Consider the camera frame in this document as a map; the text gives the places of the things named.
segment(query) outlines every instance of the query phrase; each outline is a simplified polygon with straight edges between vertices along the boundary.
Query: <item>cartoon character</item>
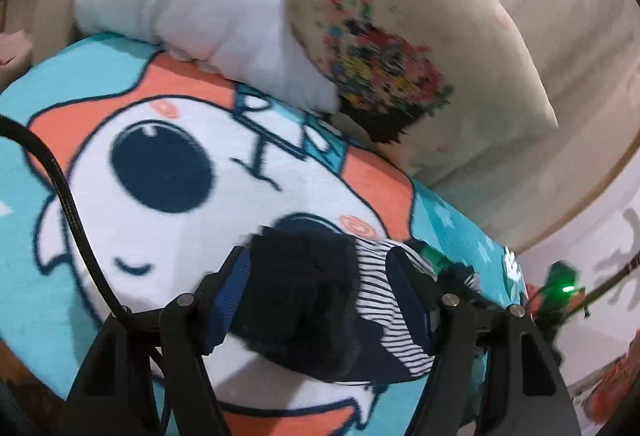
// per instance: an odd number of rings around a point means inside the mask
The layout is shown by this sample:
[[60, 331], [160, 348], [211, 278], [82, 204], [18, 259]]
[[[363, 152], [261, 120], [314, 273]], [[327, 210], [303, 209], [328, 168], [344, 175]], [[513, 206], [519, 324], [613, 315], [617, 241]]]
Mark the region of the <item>cartoon character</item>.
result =
[[[58, 158], [97, 260], [133, 311], [194, 289], [261, 225], [410, 238], [404, 174], [316, 118], [165, 54], [131, 90], [47, 109], [30, 127]], [[70, 263], [94, 313], [108, 315], [53, 194], [35, 246], [44, 273]], [[232, 334], [205, 363], [235, 434], [362, 427], [385, 389], [311, 379]]]

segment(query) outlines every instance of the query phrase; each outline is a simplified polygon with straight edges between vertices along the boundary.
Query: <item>star print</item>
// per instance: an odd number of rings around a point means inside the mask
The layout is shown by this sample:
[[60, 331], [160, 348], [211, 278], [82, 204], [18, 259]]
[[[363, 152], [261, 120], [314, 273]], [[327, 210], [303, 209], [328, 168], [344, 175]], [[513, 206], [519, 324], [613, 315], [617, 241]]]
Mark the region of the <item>star print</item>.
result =
[[449, 212], [442, 205], [436, 205], [435, 211], [440, 218], [442, 225], [446, 226], [447, 228], [453, 228], [453, 222], [451, 221], [451, 212]]
[[7, 205], [5, 202], [0, 201], [0, 218], [2, 216], [8, 216], [9, 214], [11, 214], [13, 211], [11, 210], [11, 208], [9, 207], [9, 205]]
[[491, 262], [491, 257], [489, 257], [482, 241], [478, 241], [478, 252], [480, 253], [480, 257], [482, 257], [483, 262]]
[[504, 263], [504, 269], [507, 278], [512, 281], [519, 281], [522, 274], [520, 273], [520, 267], [516, 261], [515, 254], [509, 250], [508, 246], [504, 247], [504, 255], [502, 256], [502, 262]]

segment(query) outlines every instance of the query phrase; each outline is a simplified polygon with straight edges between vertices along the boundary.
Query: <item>white pillow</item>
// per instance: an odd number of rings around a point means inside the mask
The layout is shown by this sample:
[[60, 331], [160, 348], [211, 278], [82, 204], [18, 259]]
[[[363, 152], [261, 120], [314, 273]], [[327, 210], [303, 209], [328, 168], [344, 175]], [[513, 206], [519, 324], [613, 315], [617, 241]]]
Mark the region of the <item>white pillow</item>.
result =
[[292, 0], [291, 10], [341, 111], [425, 180], [558, 126], [498, 0]]
[[286, 0], [76, 0], [79, 28], [162, 44], [180, 60], [305, 110], [335, 111], [335, 85], [305, 57]]

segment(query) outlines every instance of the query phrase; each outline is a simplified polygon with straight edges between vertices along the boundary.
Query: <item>white wall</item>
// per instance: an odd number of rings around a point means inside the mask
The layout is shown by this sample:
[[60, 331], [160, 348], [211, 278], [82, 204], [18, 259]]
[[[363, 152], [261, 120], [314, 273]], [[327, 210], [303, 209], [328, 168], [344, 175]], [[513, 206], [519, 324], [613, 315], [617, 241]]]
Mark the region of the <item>white wall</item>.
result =
[[[567, 226], [518, 257], [528, 282], [545, 281], [548, 266], [566, 260], [580, 272], [587, 290], [615, 274], [640, 251], [640, 154], [609, 189]], [[591, 317], [576, 316], [564, 326], [558, 347], [562, 375], [580, 380], [624, 353], [640, 328], [640, 269], [591, 307]]]

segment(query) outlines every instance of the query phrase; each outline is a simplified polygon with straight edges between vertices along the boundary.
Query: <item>wire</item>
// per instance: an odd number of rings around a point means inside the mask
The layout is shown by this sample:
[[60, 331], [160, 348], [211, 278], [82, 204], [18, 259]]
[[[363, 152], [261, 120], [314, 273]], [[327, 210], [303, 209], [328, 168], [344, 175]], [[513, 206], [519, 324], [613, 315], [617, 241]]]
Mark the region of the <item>wire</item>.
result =
[[162, 402], [162, 416], [160, 417], [160, 436], [166, 434], [169, 427], [169, 419], [171, 418], [171, 404], [169, 403], [169, 391], [164, 388], [164, 401]]
[[[69, 224], [69, 230], [76, 242], [76, 246], [80, 252], [80, 256], [84, 261], [84, 265], [89, 271], [89, 275], [94, 280], [95, 286], [100, 292], [100, 295], [107, 303], [107, 306], [117, 318], [118, 322], [128, 332], [136, 332], [138, 330], [134, 321], [133, 315], [130, 310], [126, 309], [118, 300], [114, 294], [111, 286], [105, 278], [98, 260], [95, 258], [94, 251], [89, 244], [80, 216], [78, 215], [78, 208], [74, 201], [71, 189], [66, 181], [65, 174], [62, 172], [58, 161], [56, 160], [49, 147], [33, 134], [27, 127], [19, 124], [15, 120], [10, 119], [7, 116], [0, 114], [0, 137], [8, 138], [21, 145], [29, 153], [33, 154], [35, 158], [40, 162], [44, 168], [49, 180], [53, 185], [60, 204], [62, 205], [62, 211], [65, 214], [66, 221]], [[162, 371], [162, 355], [157, 348], [151, 347], [148, 350], [149, 356], [158, 365], [160, 371]], [[164, 391], [164, 402], [162, 406], [161, 416], [161, 432], [163, 436], [166, 433], [166, 429], [169, 425], [169, 418], [171, 418], [171, 405], [169, 403], [169, 395]]]

